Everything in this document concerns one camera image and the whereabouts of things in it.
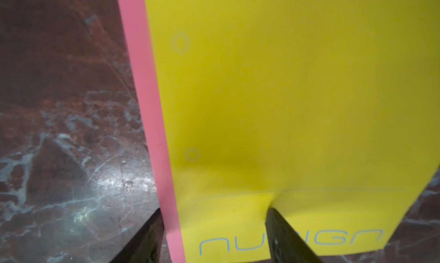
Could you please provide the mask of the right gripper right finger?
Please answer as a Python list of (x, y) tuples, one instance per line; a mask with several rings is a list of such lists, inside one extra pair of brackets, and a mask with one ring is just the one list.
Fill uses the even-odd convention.
[(268, 209), (265, 227), (273, 263), (322, 263), (275, 208)]

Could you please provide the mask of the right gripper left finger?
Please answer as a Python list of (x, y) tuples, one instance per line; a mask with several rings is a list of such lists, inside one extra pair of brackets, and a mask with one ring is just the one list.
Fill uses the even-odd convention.
[(164, 234), (159, 208), (110, 263), (158, 263)]

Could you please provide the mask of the yellow notebook pink spine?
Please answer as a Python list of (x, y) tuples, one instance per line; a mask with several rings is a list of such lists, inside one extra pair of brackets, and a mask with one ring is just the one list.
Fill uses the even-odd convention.
[(118, 0), (175, 263), (382, 249), (440, 165), (440, 0)]

